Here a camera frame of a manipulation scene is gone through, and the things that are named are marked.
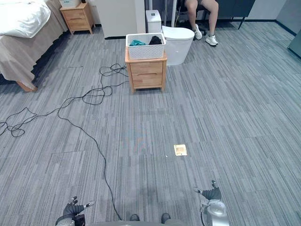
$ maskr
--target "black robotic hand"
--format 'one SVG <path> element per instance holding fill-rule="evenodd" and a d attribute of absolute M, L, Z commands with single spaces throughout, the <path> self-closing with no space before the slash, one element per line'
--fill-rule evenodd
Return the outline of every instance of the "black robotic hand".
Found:
<path fill-rule="evenodd" d="M 212 180 L 211 182 L 212 182 L 212 187 L 213 187 L 212 190 L 202 191 L 201 189 L 195 187 L 194 191 L 197 193 L 201 193 L 208 200 L 212 200 L 212 199 L 221 200 L 222 193 L 220 191 L 220 188 L 217 186 L 217 183 L 214 180 Z"/>
<path fill-rule="evenodd" d="M 80 214 L 84 209 L 93 206 L 94 201 L 89 202 L 86 205 L 76 205 L 77 204 L 77 196 L 74 196 L 70 202 L 66 205 L 66 207 L 63 210 L 63 216 L 61 216 L 59 219 L 56 220 L 55 225 L 57 225 L 60 221 L 64 219 L 69 219 L 70 221 L 75 221 L 75 226 L 79 225 L 85 225 L 85 215 L 78 215 Z"/>

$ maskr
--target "drawer handle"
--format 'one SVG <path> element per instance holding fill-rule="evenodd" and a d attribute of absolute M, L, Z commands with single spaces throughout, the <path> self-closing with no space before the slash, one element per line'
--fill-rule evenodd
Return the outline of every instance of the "drawer handle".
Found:
<path fill-rule="evenodd" d="M 147 74 L 134 74 L 134 76 L 139 76 L 139 75 L 157 75 L 161 73 L 147 73 Z"/>

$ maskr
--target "floor outlet cover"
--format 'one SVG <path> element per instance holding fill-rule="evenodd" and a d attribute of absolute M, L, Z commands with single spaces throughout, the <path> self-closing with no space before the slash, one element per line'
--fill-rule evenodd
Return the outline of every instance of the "floor outlet cover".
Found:
<path fill-rule="evenodd" d="M 174 152 L 176 156 L 187 155 L 186 145 L 174 145 Z"/>

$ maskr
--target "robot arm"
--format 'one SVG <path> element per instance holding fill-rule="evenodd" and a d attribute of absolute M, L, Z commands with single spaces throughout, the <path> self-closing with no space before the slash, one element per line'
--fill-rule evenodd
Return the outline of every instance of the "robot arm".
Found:
<path fill-rule="evenodd" d="M 86 208 L 93 206 L 94 201 L 86 205 L 76 205 L 77 197 L 74 196 L 63 210 L 63 215 L 56 220 L 56 226 L 82 226 L 85 225 L 85 215 L 78 215 Z"/>
<path fill-rule="evenodd" d="M 212 190 L 205 191 L 196 187 L 194 188 L 195 192 L 202 194 L 206 198 L 201 201 L 201 217 L 202 213 L 207 215 L 208 226 L 229 226 L 226 205 L 221 201 L 222 193 L 214 180 L 212 180 L 212 187 Z"/>

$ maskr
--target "nightstand drawer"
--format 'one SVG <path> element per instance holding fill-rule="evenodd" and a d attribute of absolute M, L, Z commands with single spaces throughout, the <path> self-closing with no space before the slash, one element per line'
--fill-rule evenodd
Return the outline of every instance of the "nightstand drawer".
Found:
<path fill-rule="evenodd" d="M 66 17 L 66 20 L 85 19 L 85 14 L 81 9 L 64 11 L 64 15 Z"/>
<path fill-rule="evenodd" d="M 162 74 L 162 62 L 144 62 L 138 64 L 131 64 L 132 75 L 139 74 Z"/>
<path fill-rule="evenodd" d="M 88 29 L 88 23 L 84 19 L 73 19 L 68 21 L 69 27 L 72 30 L 77 30 L 77 29 Z"/>
<path fill-rule="evenodd" d="M 162 74 L 132 74 L 132 77 L 135 87 L 162 85 Z"/>

